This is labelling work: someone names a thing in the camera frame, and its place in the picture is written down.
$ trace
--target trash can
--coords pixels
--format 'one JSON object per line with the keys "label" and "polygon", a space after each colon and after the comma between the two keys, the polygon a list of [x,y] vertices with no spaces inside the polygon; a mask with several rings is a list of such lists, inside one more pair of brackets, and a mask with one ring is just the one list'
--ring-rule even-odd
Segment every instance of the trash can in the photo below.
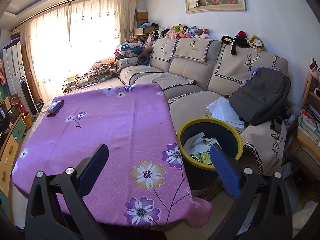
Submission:
{"label": "trash can", "polygon": [[185,142],[200,132],[203,132],[206,138],[215,137],[222,150],[229,157],[239,160],[243,152],[243,141],[240,134],[226,122],[214,118],[196,118],[183,124],[177,133],[177,139],[188,182],[192,190],[205,189],[218,177],[213,165],[193,159],[183,149]]}

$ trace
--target cabinet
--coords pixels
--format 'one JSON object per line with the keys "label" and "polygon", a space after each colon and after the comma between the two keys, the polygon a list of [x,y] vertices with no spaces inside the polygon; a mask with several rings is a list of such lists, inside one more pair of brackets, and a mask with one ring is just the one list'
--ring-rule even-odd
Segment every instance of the cabinet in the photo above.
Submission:
{"label": "cabinet", "polygon": [[11,192],[11,172],[19,156],[19,145],[22,141],[26,125],[23,122],[22,114],[10,129],[3,146],[0,149],[0,199],[4,213],[11,220],[10,192]]}

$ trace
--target sofa armrest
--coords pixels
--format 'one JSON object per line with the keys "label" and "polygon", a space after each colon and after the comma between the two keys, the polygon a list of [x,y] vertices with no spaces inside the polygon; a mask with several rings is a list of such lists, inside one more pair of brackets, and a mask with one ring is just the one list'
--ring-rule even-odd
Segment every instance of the sofa armrest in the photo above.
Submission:
{"label": "sofa armrest", "polygon": [[137,57],[129,57],[129,58],[122,58],[119,59],[115,62],[115,67],[116,67],[116,73],[119,76],[121,70],[123,70],[126,67],[130,67],[130,66],[137,66]]}
{"label": "sofa armrest", "polygon": [[251,152],[256,160],[258,172],[268,176],[281,168],[287,135],[284,121],[282,121],[280,134],[271,130],[270,124],[271,121],[256,126],[249,125],[240,134],[244,148]]}

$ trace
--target stack of books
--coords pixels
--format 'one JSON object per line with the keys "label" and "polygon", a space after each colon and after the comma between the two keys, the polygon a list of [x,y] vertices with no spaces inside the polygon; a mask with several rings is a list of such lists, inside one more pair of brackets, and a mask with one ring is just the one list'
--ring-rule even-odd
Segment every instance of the stack of books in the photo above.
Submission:
{"label": "stack of books", "polygon": [[318,144],[320,142],[320,132],[319,126],[320,123],[317,122],[311,114],[307,111],[302,110],[300,116],[298,117],[299,129],[305,132],[314,143]]}

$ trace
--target yellow trash can rim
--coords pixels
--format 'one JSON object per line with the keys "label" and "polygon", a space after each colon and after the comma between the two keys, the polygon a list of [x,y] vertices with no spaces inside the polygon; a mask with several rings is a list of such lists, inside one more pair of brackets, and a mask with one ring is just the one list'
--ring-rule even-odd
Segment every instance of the yellow trash can rim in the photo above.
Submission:
{"label": "yellow trash can rim", "polygon": [[225,128],[227,128],[236,138],[237,142],[238,142],[238,152],[236,154],[235,159],[238,161],[242,155],[243,152],[243,141],[242,138],[240,136],[240,134],[238,133],[238,131],[236,129],[234,129],[231,125],[227,124],[226,122],[223,122],[221,120],[215,119],[215,118],[207,118],[207,117],[202,117],[202,118],[195,118],[192,119],[186,123],[184,123],[178,133],[177,133],[177,141],[178,141],[178,146],[180,149],[181,154],[183,155],[183,157],[192,165],[204,169],[204,170],[208,170],[208,171],[215,171],[215,167],[213,165],[209,165],[209,164],[205,164],[205,163],[201,163],[198,162],[197,160],[193,159],[192,157],[190,157],[190,155],[184,150],[182,144],[181,144],[181,135],[183,134],[183,132],[190,127],[193,124],[196,123],[200,123],[200,122],[210,122],[210,123],[215,123],[215,124],[219,124]]}

